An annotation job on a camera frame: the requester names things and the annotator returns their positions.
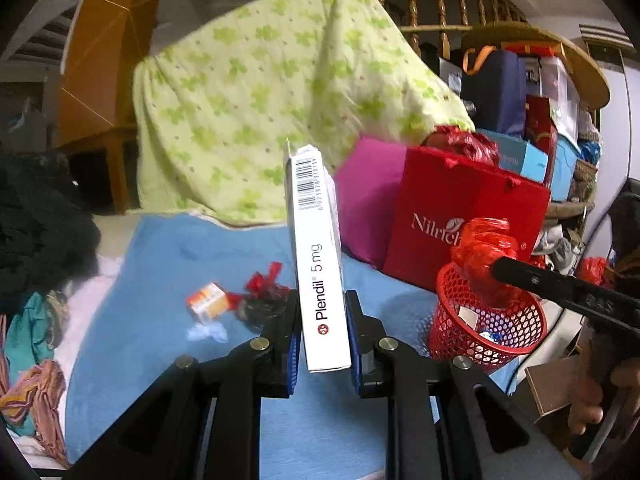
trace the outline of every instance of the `red mesh basket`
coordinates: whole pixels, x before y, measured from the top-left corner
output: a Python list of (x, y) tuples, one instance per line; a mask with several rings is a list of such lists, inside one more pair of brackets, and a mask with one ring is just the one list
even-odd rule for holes
[[(429, 332), (434, 359), (466, 355), (488, 374), (514, 357), (528, 354), (546, 334), (546, 318), (538, 300), (525, 293), (523, 300), (505, 310), (487, 307), (470, 289), (454, 264), (440, 269), (436, 283), (438, 306)], [(478, 328), (498, 333), (500, 344), (485, 339), (460, 319), (460, 306), (478, 314)]]

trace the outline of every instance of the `human hand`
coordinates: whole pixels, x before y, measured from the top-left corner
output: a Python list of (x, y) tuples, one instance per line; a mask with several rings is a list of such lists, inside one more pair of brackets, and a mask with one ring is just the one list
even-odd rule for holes
[[(586, 364), (588, 364), (590, 355), (583, 357)], [(603, 415), (600, 407), (602, 388), (589, 377), (583, 366), (580, 368), (568, 420), (569, 429), (573, 434), (577, 435), (581, 435), (586, 431), (587, 424), (599, 424)], [(620, 416), (631, 417), (635, 415), (640, 409), (640, 358), (629, 359), (621, 363), (613, 370), (611, 383), (619, 388), (629, 389), (629, 394)]]

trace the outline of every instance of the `red gift box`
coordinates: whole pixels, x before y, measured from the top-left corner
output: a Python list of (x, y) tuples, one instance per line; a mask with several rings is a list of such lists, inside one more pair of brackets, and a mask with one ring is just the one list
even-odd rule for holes
[(396, 212), (382, 271), (435, 290), (438, 271), (451, 261), (463, 224), (507, 219), (528, 260), (545, 218), (550, 191), (511, 171), (434, 148), (407, 150)]
[(554, 177), (558, 146), (558, 130), (551, 119), (550, 106), (548, 97), (527, 96), (525, 135), (537, 149), (548, 156), (543, 184), (549, 188)]

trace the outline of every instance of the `red paper bag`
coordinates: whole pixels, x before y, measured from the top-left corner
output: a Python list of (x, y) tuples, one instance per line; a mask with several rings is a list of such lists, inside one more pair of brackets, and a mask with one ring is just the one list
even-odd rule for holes
[(434, 148), (409, 148), (382, 271), (435, 290), (438, 271), (460, 243), (462, 225), (477, 217), (507, 219), (520, 243), (518, 259), (527, 261), (549, 194), (511, 171)]

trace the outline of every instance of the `white container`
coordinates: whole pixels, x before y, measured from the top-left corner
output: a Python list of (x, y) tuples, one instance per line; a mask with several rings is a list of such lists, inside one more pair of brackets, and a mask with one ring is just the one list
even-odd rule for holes
[(313, 146), (289, 155), (286, 173), (306, 367), (310, 372), (349, 368), (351, 346), (334, 181)]
[(551, 118), (558, 133), (577, 142), (580, 97), (559, 57), (540, 59), (540, 89), (541, 95), (549, 98)]

